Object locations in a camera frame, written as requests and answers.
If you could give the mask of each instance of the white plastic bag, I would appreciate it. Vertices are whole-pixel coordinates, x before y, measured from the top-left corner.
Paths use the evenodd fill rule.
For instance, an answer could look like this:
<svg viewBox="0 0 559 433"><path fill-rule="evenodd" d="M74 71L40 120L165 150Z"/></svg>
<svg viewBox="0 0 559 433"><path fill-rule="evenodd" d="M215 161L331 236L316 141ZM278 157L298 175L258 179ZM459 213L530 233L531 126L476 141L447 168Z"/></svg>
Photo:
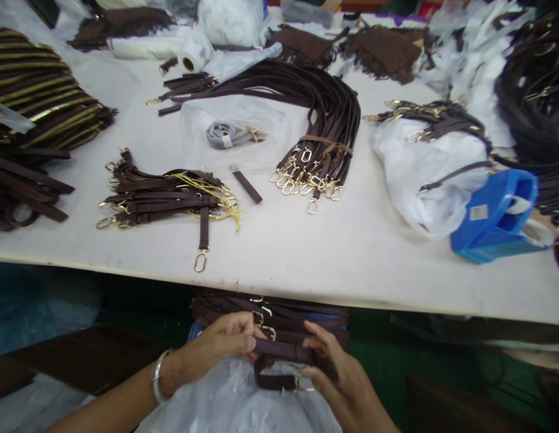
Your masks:
<svg viewBox="0 0 559 433"><path fill-rule="evenodd" d="M281 51L283 51L283 46L279 42L275 42L263 50L226 53L217 51L215 57L205 66L204 71L217 78L219 84L224 83L266 58L278 57Z"/></svg>
<svg viewBox="0 0 559 433"><path fill-rule="evenodd" d="M262 0L202 0L199 27L214 45L257 47L263 26Z"/></svg>
<svg viewBox="0 0 559 433"><path fill-rule="evenodd" d="M298 372L289 363L275 363L272 369ZM180 432L341 433L341 427L318 392L263 390L248 362L227 358L199 382L179 388L136 430Z"/></svg>
<svg viewBox="0 0 559 433"><path fill-rule="evenodd" d="M472 193L486 184L486 168L459 174L418 194L420 188L468 164L485 161L486 148L464 132L450 132L431 143L408 142L410 134L427 126L418 120L388 120L373 127L370 144L385 164L393 205L420 235L440 239L460 227Z"/></svg>
<svg viewBox="0 0 559 433"><path fill-rule="evenodd" d="M418 78L468 110L486 127L486 135L496 147L511 147L514 140L508 125L502 120L494 94L494 83L505 65L504 51L511 42L510 33L534 19L534 12L527 11L514 21L503 21L497 31L493 21L508 12L522 8L517 1L495 0L490 4L472 0L466 8L462 3L444 2L430 21L430 32L439 37L433 49L435 68L425 70L425 54L416 63ZM457 50L452 35L464 29L463 49Z"/></svg>
<svg viewBox="0 0 559 433"><path fill-rule="evenodd" d="M205 136L216 120L235 127L253 126L267 133L265 141L245 143L226 150L214 149ZM181 137L187 160L193 169L222 173L221 169L244 173L270 173L292 144L291 124L284 112L256 96L230 95L191 100L181 108Z"/></svg>

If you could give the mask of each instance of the worktable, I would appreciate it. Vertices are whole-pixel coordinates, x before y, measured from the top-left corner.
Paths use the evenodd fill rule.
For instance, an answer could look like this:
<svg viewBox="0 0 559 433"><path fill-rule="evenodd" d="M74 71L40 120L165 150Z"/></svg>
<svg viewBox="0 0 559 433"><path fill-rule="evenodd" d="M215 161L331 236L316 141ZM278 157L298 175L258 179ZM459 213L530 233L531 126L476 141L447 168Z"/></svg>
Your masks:
<svg viewBox="0 0 559 433"><path fill-rule="evenodd" d="M330 71L340 65L338 60ZM198 167L186 166L179 113L159 118L158 108L169 102L145 105L164 91L158 62L91 52L73 72L86 92L119 109L116 124L73 151L71 161L45 167L76 188L57 204L70 218L59 224L41 217L30 227L0 233L0 261L346 306L559 324L559 270L552 251L476 265L456 256L449 239L419 238L390 203L384 167L368 143L371 126L364 121L341 199L323 197L315 215L306 213L308 196L285 197L268 180L272 165L244 173L263 197L260 204L249 199L230 170L215 173L238 194L245 211L237 235L232 218L210 223L211 250L202 273L194 270L199 220L191 215L129 230L97 230L96 222L110 214L98 203L111 195L105 164L119 159L117 147L129 147L135 164L147 173ZM359 92L362 115L386 111L385 100L437 98L417 82L402 87L353 70L344 81ZM268 103L291 120L287 151L305 134L306 110Z"/></svg>

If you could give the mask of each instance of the silver bracelet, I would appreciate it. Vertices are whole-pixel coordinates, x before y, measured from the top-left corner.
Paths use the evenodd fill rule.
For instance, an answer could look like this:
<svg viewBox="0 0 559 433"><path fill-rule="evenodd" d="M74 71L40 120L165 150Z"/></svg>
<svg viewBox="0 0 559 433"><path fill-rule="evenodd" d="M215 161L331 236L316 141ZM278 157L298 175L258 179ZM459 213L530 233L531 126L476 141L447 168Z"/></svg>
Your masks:
<svg viewBox="0 0 559 433"><path fill-rule="evenodd" d="M164 351L157 361L157 367L155 367L155 376L153 377L153 392L155 393L155 400L157 400L157 403L159 404L168 401L168 399L163 396L163 394L161 393L161 389L159 388L159 373L161 372L161 364L163 364L163 359L165 359L165 357L171 352L173 352L173 349Z"/></svg>

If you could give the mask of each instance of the brown leather strap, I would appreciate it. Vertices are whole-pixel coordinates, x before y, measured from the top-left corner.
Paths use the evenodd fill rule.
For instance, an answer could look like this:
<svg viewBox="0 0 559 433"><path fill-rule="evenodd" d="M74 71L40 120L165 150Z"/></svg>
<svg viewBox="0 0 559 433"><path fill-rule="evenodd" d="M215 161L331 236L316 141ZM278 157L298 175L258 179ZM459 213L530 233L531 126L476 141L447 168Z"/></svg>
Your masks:
<svg viewBox="0 0 559 433"><path fill-rule="evenodd" d="M237 180L239 180L241 186L245 189L245 191L247 191L249 197L251 197L255 203L259 204L263 200L263 198L261 198L259 193L255 190L253 185L249 183L249 181L246 179L246 177L243 175L242 172L234 171L233 175L237 178Z"/></svg>

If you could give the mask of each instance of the white tape roll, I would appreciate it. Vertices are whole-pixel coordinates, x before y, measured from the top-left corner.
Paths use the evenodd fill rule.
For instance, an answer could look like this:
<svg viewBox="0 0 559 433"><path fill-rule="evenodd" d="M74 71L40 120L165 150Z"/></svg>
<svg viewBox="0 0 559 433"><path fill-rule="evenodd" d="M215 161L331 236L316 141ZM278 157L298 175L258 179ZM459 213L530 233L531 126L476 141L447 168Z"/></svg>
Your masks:
<svg viewBox="0 0 559 433"><path fill-rule="evenodd" d="M518 197L517 195L512 196L512 200L514 202L508 207L506 213L510 215L519 215L520 213L526 212L528 209L532 207L532 203L525 198Z"/></svg>
<svg viewBox="0 0 559 433"><path fill-rule="evenodd" d="M183 74L201 72L213 58L213 47L204 33L195 27L177 54L179 67Z"/></svg>
<svg viewBox="0 0 559 433"><path fill-rule="evenodd" d="M536 220L528 220L522 229L522 234L538 247L549 247L554 243L554 235L542 223Z"/></svg>

